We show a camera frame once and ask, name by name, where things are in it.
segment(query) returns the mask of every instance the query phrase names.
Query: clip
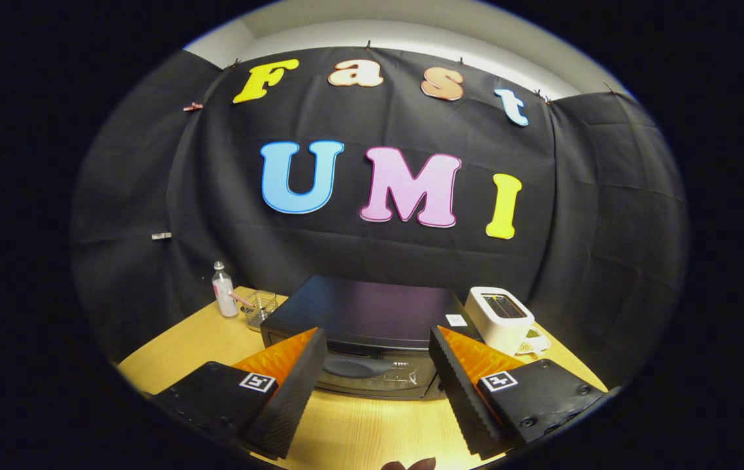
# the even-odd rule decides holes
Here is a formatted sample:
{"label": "clip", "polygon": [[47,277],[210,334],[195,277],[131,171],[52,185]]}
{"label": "clip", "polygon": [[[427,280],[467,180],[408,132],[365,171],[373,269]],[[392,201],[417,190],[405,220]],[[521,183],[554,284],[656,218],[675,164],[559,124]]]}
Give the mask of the clip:
{"label": "clip", "polygon": [[190,104],[187,107],[184,107],[183,111],[194,111],[194,110],[202,110],[204,109],[204,105],[195,103],[195,101],[192,101],[192,104]]}

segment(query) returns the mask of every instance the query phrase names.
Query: table surface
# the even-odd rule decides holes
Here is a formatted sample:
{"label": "table surface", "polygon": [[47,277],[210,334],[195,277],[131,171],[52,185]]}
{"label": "table surface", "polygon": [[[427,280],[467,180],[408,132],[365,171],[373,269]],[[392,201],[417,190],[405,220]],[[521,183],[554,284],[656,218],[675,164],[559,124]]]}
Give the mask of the table surface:
{"label": "table surface", "polygon": [[[235,288],[241,296],[251,292]],[[279,296],[279,304],[285,300]],[[551,340],[542,357],[607,392],[584,363],[535,325]],[[156,394],[207,361],[231,366],[262,350],[261,334],[247,328],[243,313],[225,318],[213,302],[134,351],[118,369],[139,390]],[[533,354],[516,357],[524,363],[540,359]],[[287,458],[268,462],[290,470],[380,470],[386,462],[398,460],[409,467],[431,457],[436,458],[437,470],[463,470],[501,456],[483,461],[470,455],[446,398],[390,401],[314,390]]]}

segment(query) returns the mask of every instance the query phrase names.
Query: letter u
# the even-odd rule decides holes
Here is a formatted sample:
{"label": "letter u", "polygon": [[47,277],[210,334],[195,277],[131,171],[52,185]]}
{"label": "letter u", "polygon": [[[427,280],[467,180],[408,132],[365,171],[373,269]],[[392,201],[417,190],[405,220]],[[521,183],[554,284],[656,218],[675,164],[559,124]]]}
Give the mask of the letter u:
{"label": "letter u", "polygon": [[273,142],[261,147],[265,158],[261,176],[261,196],[276,211],[285,214],[307,214],[324,206],[334,188],[336,156],[345,146],[336,140],[317,140],[308,147],[315,155],[314,184],[305,194],[294,193],[288,187],[291,158],[299,151],[296,142]]}

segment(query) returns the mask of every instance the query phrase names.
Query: letter m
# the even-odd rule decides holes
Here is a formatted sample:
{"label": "letter m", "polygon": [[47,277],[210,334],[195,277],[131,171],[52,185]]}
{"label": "letter m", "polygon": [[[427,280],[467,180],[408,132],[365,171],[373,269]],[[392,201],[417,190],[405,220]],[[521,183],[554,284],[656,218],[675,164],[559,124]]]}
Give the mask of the letter m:
{"label": "letter m", "polygon": [[406,222],[423,197],[425,208],[417,219],[429,227],[452,227],[453,181],[462,161],[452,155],[435,154],[429,157],[419,175],[413,178],[404,155],[392,147],[372,147],[366,152],[372,161],[372,190],[369,203],[360,217],[369,222],[387,222],[392,211],[387,206],[387,195],[392,194],[401,220]]}

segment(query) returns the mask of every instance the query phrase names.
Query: metal basket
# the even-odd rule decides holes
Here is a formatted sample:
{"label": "metal basket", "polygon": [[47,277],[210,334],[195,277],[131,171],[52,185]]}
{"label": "metal basket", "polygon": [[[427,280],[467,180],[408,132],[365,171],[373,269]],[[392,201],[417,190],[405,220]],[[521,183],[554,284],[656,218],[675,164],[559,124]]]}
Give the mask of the metal basket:
{"label": "metal basket", "polygon": [[276,295],[272,292],[257,290],[244,297],[244,300],[253,304],[253,306],[248,307],[238,302],[238,309],[244,313],[244,318],[247,318],[247,328],[253,331],[261,331],[261,322],[276,311],[276,307],[279,306]]}

